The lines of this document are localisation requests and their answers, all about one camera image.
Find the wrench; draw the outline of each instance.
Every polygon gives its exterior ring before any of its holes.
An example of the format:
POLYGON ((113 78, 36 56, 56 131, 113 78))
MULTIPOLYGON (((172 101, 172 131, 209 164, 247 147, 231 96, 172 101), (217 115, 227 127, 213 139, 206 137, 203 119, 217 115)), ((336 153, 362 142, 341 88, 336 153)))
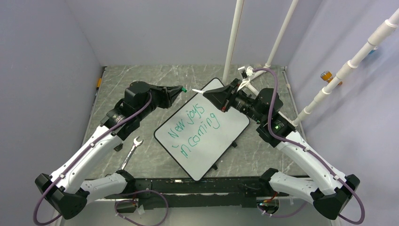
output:
POLYGON ((132 157, 133 153, 135 152, 136 148, 143 143, 144 140, 138 141, 139 138, 140 137, 136 137, 133 140, 133 146, 130 149, 128 155, 126 156, 125 160, 123 161, 122 165, 119 167, 118 170, 120 170, 120 169, 124 170, 125 169, 126 165, 128 164, 128 162, 129 162, 130 158, 132 157))

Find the white enclosure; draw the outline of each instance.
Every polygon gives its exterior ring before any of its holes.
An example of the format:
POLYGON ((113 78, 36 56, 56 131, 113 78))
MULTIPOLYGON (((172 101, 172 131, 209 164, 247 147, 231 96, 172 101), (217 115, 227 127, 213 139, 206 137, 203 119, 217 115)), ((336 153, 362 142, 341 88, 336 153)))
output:
MULTIPOLYGON (((266 63, 291 2, 244 2, 232 64, 266 63)), ((0 225, 33 225, 34 179, 79 149, 103 66, 223 65, 235 4, 1 1, 0 225)), ((272 64, 287 66, 299 111, 326 85, 320 74, 335 74, 398 8, 397 0, 298 2, 272 64)), ((360 178, 364 225, 399 225, 398 59, 396 31, 303 121, 308 143, 360 178)), ((359 205, 352 199, 342 214, 358 219, 359 205)), ((43 203, 40 220, 52 215, 43 203)))

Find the marble-pattern tabletop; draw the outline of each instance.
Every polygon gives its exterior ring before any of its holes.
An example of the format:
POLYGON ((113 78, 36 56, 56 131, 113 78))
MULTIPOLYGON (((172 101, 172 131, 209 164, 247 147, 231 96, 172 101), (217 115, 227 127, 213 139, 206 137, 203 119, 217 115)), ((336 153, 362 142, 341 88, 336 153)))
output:
MULTIPOLYGON (((228 83, 240 78, 237 68, 231 65, 228 83)), ((223 65, 118 65, 105 68, 103 80, 91 115, 85 141, 93 134, 100 120, 111 110, 118 100, 123 98, 125 88, 134 81, 145 81, 160 86, 182 85, 188 90, 201 89, 212 78, 222 78, 223 65)), ((294 119, 295 112, 286 81, 280 66, 272 66, 279 77, 279 97, 284 103, 281 112, 294 119)), ((252 83, 258 90, 272 88, 273 77, 266 73, 252 83)), ((168 152, 153 136, 155 129, 176 112, 195 93, 181 93, 169 109, 156 109, 140 123, 124 142, 121 151, 109 151, 105 158, 92 170, 89 179, 102 178, 112 174, 125 159, 133 144, 133 139, 140 136, 143 144, 137 148, 125 170, 136 178, 188 178, 184 170, 173 160, 168 152)), ((288 175, 305 175, 290 158, 264 142, 256 132, 253 121, 237 138, 237 147, 230 147, 216 162, 217 170, 210 169, 205 177, 241 177, 260 176, 268 168, 276 168, 288 175)))

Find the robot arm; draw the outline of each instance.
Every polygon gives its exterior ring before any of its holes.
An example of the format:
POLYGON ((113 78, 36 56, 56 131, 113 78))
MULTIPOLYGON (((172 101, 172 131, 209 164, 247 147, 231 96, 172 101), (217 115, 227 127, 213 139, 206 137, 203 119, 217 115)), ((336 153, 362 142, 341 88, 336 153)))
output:
POLYGON ((355 175, 346 176, 331 166, 306 143, 289 120, 279 112, 283 103, 279 100, 278 94, 276 94, 274 106, 270 109, 273 102, 272 95, 273 89, 266 88, 262 89, 253 99, 240 90, 238 79, 227 86, 203 93, 203 96, 222 112, 233 107, 258 123, 259 127, 256 131, 259 136, 294 160, 313 180, 305 181, 285 175, 278 172, 277 169, 268 169, 259 178, 263 190, 283 192, 301 198, 312 203, 323 216, 328 219, 336 219, 352 197, 352 193, 342 183, 346 183, 352 190, 356 190, 360 183, 359 179, 355 175), (268 123, 275 135, 306 147, 306 150, 290 142, 276 139, 268 131, 268 123), (334 175, 318 158, 325 162, 334 175))
POLYGON ((141 120, 157 107, 171 107, 182 91, 186 91, 182 86, 131 83, 124 98, 106 114, 79 151, 51 175, 40 174, 36 178, 35 184, 45 199, 65 219, 71 219, 96 199, 135 191, 134 177, 123 169, 97 180, 85 179, 109 151, 121 149, 123 141, 140 126, 141 120))

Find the white pole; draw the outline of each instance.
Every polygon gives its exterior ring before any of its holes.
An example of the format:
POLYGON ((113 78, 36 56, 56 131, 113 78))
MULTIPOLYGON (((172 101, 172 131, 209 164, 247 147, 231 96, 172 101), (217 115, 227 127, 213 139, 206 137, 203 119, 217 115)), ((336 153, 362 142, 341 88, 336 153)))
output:
POLYGON ((336 73, 336 76, 331 82, 323 87, 319 93, 315 96, 313 101, 306 106, 298 117, 293 121, 294 126, 306 119, 312 111, 319 105, 328 95, 331 94, 332 90, 348 76, 353 69, 357 68, 359 63, 369 54, 374 47, 378 46, 386 37, 390 36, 393 31, 398 27, 399 24, 399 9, 388 19, 385 20, 368 38, 367 43, 359 50, 359 52, 351 59, 348 60, 341 69, 336 73))
POLYGON ((281 39, 283 38, 284 32, 286 31, 288 23, 291 20, 292 14, 294 13, 294 10, 295 10, 295 7, 296 7, 297 3, 298 3, 298 0, 293 0, 291 2, 291 6, 288 9, 286 18, 284 19, 283 25, 281 26, 280 32, 279 32, 279 34, 277 36, 277 39, 274 42, 274 46, 271 49, 271 53, 269 55, 269 59, 267 59, 267 62, 266 62, 266 65, 265 65, 266 68, 270 68, 270 66, 271 66, 271 61, 273 60, 273 57, 274 57, 274 55, 277 52, 277 48, 279 47, 281 39))
MULTIPOLYGON (((267 59, 267 62, 266 62, 266 64, 265 64, 265 66, 264 66, 265 68, 270 68, 270 67, 271 67, 271 61, 273 60, 274 55, 275 55, 276 52, 277 52, 277 48, 278 48, 279 45, 280 45, 281 39, 283 38, 284 32, 285 32, 286 29, 287 29, 288 23, 289 23, 289 21, 291 20, 292 14, 294 13, 294 10, 295 10, 297 4, 298 4, 298 0, 292 0, 291 6, 290 6, 289 9, 288 9, 286 18, 285 18, 284 21, 283 21, 283 25, 282 25, 281 28, 280 28, 279 34, 277 35, 277 39, 276 39, 276 41, 274 42, 274 45, 273 45, 273 48, 271 49, 271 53, 270 53, 270 55, 269 55, 269 58, 267 59)), ((258 72, 255 72, 255 74, 252 76, 251 80, 257 78, 259 75, 261 75, 261 74, 263 74, 263 73, 265 73, 265 71, 258 71, 258 72)), ((247 88, 249 88, 251 91, 254 89, 254 87, 253 87, 250 83, 247 83, 246 86, 247 86, 247 88)), ((256 91, 256 92, 254 92, 254 91, 252 91, 252 92, 253 92, 255 95, 257 95, 259 92, 258 92, 256 89, 255 89, 255 91, 256 91)))
POLYGON ((229 76, 231 58, 233 57, 234 45, 236 43, 237 31, 239 21, 241 19, 242 7, 244 6, 244 0, 237 0, 236 9, 234 11, 233 26, 231 27, 229 47, 227 49, 226 63, 224 64, 222 83, 227 83, 227 76, 229 76))

